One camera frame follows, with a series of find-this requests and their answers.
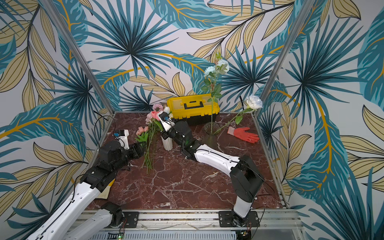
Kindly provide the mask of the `light pink tulip stem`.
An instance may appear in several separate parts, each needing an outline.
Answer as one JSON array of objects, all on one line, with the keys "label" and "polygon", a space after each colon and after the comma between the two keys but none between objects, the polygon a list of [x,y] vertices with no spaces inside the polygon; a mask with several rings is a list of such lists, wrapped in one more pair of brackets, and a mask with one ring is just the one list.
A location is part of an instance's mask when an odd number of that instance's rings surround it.
[{"label": "light pink tulip stem", "polygon": [[150,137],[149,137],[149,127],[139,127],[136,132],[136,140],[137,142],[141,143],[142,146],[145,148],[144,150],[144,166],[147,167],[147,172],[150,171],[151,167],[151,161],[150,161]]}]

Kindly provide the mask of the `light pink rose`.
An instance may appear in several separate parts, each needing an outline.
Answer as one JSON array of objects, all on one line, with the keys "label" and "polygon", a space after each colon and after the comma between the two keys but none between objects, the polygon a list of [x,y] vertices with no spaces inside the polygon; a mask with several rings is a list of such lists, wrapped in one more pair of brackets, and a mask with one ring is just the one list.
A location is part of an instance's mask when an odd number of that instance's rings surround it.
[{"label": "light pink rose", "polygon": [[145,153],[144,165],[147,174],[154,168],[154,151],[156,150],[158,134],[164,130],[158,114],[164,110],[160,104],[154,104],[153,110],[147,114],[146,124],[148,127],[147,152]]}]

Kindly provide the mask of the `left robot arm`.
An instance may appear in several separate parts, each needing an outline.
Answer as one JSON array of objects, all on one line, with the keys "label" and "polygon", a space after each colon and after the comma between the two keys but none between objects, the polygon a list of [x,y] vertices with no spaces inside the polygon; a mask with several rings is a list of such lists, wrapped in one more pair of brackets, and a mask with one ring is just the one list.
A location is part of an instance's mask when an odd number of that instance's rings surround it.
[{"label": "left robot arm", "polygon": [[79,184],[54,214],[44,221],[28,240],[61,240],[85,208],[114,180],[120,169],[131,160],[140,159],[144,143],[132,145],[111,141],[98,150],[98,162],[81,176]]}]

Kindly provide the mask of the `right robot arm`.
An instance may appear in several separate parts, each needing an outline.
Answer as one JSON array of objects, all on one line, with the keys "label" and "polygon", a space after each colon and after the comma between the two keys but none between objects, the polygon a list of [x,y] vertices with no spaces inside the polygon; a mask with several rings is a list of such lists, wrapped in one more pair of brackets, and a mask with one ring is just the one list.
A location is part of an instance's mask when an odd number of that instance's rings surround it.
[{"label": "right robot arm", "polygon": [[234,227],[247,225],[254,200],[265,182],[252,158],[230,156],[202,144],[193,137],[185,121],[162,121],[162,125],[165,129],[163,136],[171,138],[186,159],[209,165],[230,177],[237,195],[230,224]]}]

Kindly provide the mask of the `white ribbed vase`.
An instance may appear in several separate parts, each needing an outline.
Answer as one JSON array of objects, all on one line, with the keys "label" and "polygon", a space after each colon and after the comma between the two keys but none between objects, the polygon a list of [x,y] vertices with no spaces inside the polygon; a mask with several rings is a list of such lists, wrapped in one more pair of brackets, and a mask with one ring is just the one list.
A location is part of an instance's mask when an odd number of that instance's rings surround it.
[{"label": "white ribbed vase", "polygon": [[161,140],[166,151],[171,151],[173,149],[173,140],[171,138],[164,139],[161,137]]}]

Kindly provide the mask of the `clear glass vase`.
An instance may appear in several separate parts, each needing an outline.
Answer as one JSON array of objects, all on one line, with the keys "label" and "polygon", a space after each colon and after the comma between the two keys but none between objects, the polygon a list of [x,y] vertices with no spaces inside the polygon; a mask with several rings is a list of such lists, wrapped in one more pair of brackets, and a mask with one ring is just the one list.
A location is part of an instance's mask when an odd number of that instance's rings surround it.
[{"label": "clear glass vase", "polygon": [[203,143],[212,149],[218,149],[218,133],[220,126],[213,122],[206,123],[203,127],[205,136],[203,137]]}]

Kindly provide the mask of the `tulip bouquet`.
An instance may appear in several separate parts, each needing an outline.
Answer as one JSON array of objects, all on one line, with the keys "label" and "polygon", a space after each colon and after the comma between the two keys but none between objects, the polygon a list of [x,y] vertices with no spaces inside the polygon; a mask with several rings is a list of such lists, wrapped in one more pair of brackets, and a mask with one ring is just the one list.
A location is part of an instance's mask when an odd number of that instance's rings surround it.
[{"label": "tulip bouquet", "polygon": [[150,120],[159,128],[161,132],[169,131],[171,127],[175,126],[172,120],[173,114],[168,106],[160,104],[153,105],[153,111],[151,112]]}]

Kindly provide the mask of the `yellow black toolbox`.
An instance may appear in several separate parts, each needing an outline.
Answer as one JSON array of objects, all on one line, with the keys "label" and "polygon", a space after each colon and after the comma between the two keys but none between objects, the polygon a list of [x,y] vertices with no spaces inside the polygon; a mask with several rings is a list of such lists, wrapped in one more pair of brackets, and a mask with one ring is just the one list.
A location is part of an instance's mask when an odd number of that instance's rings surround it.
[{"label": "yellow black toolbox", "polygon": [[173,117],[178,121],[186,121],[189,126],[204,125],[215,121],[220,113],[218,103],[209,101],[210,94],[174,97],[167,100]]}]

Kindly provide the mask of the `pale blue flower stem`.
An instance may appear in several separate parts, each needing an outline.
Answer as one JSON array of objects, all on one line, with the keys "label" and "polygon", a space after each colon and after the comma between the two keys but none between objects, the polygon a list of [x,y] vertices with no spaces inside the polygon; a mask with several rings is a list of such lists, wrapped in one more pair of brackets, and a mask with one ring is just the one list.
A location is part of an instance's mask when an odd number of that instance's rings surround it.
[{"label": "pale blue flower stem", "polygon": [[215,54],[216,61],[214,66],[210,66],[205,69],[204,72],[204,81],[200,87],[203,93],[209,93],[210,98],[208,102],[211,103],[211,124],[210,124],[210,134],[214,133],[213,130],[213,115],[214,115],[214,103],[217,103],[218,100],[222,97],[221,90],[222,84],[219,83],[219,78],[228,73],[230,66],[227,60],[225,60],[220,53]]}]

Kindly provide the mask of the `red glove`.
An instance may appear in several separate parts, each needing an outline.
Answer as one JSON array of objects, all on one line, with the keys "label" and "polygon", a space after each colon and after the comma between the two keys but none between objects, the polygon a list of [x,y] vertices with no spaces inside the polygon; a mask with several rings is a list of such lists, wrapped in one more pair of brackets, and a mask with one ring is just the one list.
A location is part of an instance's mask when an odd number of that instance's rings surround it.
[{"label": "red glove", "polygon": [[229,127],[227,134],[232,135],[242,141],[248,142],[248,143],[257,143],[260,138],[257,134],[249,133],[248,130],[250,128],[233,128]]}]

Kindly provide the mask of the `white rose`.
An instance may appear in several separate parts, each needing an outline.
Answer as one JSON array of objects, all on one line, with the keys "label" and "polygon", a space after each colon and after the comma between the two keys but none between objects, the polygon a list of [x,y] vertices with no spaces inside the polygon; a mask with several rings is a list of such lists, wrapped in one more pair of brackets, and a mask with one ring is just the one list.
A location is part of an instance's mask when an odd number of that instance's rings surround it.
[{"label": "white rose", "polygon": [[248,96],[243,101],[245,104],[245,109],[241,112],[238,112],[231,120],[229,120],[224,126],[220,127],[218,130],[214,132],[214,134],[218,134],[222,129],[228,127],[232,122],[235,122],[236,125],[240,124],[243,120],[243,116],[248,113],[253,113],[258,109],[263,108],[263,101],[258,96]]}]

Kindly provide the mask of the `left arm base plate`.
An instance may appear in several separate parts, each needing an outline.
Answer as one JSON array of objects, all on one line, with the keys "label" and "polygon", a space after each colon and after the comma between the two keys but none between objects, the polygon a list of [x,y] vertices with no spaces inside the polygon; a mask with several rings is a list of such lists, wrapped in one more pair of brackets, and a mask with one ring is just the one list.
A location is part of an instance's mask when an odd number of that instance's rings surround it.
[{"label": "left arm base plate", "polygon": [[137,227],[139,220],[139,212],[119,212],[112,214],[110,227],[112,228],[128,228],[134,229]]}]

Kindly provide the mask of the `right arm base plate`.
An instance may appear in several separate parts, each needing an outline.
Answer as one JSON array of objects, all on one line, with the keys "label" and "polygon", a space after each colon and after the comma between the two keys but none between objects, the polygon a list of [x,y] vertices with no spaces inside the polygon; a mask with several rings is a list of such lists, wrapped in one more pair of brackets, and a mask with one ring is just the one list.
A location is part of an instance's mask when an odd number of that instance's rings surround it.
[{"label": "right arm base plate", "polygon": [[234,211],[219,211],[218,215],[221,228],[260,226],[259,216],[254,211],[250,211],[244,218],[238,216]]}]

